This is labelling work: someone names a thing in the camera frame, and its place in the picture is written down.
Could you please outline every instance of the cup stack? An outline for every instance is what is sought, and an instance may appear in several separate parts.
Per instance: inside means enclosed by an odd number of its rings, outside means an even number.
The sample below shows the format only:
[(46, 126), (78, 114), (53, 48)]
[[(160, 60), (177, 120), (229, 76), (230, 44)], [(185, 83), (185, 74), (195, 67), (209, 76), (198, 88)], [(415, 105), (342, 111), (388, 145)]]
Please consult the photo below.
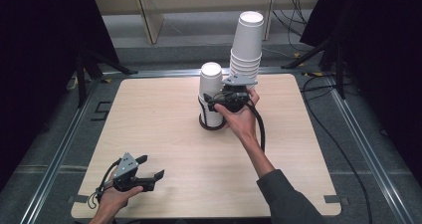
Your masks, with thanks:
[(262, 56), (263, 24), (264, 17), (258, 12), (248, 11), (240, 15), (230, 56), (230, 75), (240, 74), (257, 80)]
[(223, 116), (218, 112), (209, 111), (208, 105), (204, 100), (204, 94), (214, 97), (221, 92), (222, 81), (223, 74), (219, 64), (210, 62), (202, 65), (198, 96), (201, 112), (199, 123), (205, 129), (216, 130), (225, 124)]

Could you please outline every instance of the table surface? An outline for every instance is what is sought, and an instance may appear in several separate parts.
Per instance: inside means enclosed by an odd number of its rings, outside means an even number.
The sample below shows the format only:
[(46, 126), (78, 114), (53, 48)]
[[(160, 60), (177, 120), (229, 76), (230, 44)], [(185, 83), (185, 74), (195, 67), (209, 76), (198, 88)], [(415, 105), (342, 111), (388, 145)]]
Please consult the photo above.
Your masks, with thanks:
[[(148, 155), (136, 176), (162, 169), (165, 174), (154, 191), (131, 198), (117, 217), (270, 216), (237, 137), (229, 128), (200, 126), (198, 90), (199, 77), (121, 82), (79, 195), (91, 195), (109, 166), (129, 152), (135, 158)], [(269, 159), (322, 215), (339, 214), (339, 203), (324, 201), (336, 193), (295, 77), (259, 75), (256, 91)], [(96, 211), (75, 203), (72, 215), (91, 218)]]

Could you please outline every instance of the metal frame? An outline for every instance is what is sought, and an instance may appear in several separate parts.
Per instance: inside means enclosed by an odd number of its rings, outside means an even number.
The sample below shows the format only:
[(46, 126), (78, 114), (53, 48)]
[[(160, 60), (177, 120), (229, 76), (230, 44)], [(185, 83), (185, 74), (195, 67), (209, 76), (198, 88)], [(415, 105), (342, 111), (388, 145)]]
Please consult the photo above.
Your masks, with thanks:
[[(279, 67), (261, 67), (259, 74), (282, 74), (286, 73)], [(223, 74), (228, 75), (229, 69), (224, 68)], [(115, 73), (105, 73), (103, 79), (106, 78), (127, 78), (127, 79), (141, 79), (141, 78), (165, 78), (165, 77), (192, 77), (199, 76), (200, 69), (191, 69), (191, 70), (170, 70), (170, 71), (146, 71), (139, 72), (134, 75), (124, 75), (120, 72)], [(334, 85), (335, 81), (333, 78), (328, 78), (327, 83), (329, 85)], [(37, 191), (34, 193), (30, 204), (25, 212), (25, 215), (21, 221), (22, 224), (26, 223), (35, 223), (38, 214), (41, 208), (44, 205), (44, 202), (51, 190), (51, 187), (56, 179), (56, 176), (59, 172), (60, 166), (66, 157), (67, 151), (69, 150), (75, 133), (87, 111), (87, 107), (90, 104), (91, 97), (93, 96), (94, 91), (96, 90), (100, 80), (94, 80), (92, 86), (88, 92), (88, 96), (83, 105), (77, 109), (74, 118), (65, 133), (64, 138), (57, 150), (52, 162), (49, 165), (49, 168), (44, 174), (44, 177), (39, 184)], [(349, 108), (347, 102), (343, 100), (337, 92), (331, 92), (334, 101), (337, 103), (338, 109), (341, 111), (341, 114), (344, 117), (345, 122), (347, 123), (350, 131), (355, 138), (355, 141), (365, 158), (366, 163), (368, 164), (372, 174), (377, 181), (382, 193), (385, 196), (391, 210), (393, 211), (396, 219), (400, 223), (414, 223), (412, 217), (407, 210), (407, 207), (402, 201), (402, 198), (389, 178), (388, 174), (384, 170), (382, 164), (377, 158), (375, 152), (371, 148), (369, 141), (366, 139), (362, 129), (360, 128), (357, 120), (354, 118), (354, 115)]]

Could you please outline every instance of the person's left hand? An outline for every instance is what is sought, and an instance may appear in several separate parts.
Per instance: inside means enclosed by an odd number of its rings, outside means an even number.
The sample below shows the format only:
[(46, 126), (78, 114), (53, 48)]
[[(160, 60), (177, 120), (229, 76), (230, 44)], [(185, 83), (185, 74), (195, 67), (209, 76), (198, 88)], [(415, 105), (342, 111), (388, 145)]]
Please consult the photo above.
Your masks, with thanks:
[(110, 175), (108, 184), (104, 187), (104, 193), (100, 202), (99, 210), (90, 223), (111, 223), (117, 212), (123, 208), (130, 197), (135, 196), (143, 190), (142, 186), (135, 186), (126, 192), (117, 191), (112, 187), (112, 177), (114, 171)]

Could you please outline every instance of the gray sleeve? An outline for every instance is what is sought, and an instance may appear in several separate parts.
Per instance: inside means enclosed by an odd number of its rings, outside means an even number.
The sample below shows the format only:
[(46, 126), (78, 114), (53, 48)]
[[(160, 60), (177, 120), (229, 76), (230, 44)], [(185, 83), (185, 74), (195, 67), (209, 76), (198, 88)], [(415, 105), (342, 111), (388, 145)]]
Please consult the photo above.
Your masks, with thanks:
[(267, 173), (257, 183), (270, 206), (273, 224), (324, 223), (315, 207), (295, 190), (280, 169)]

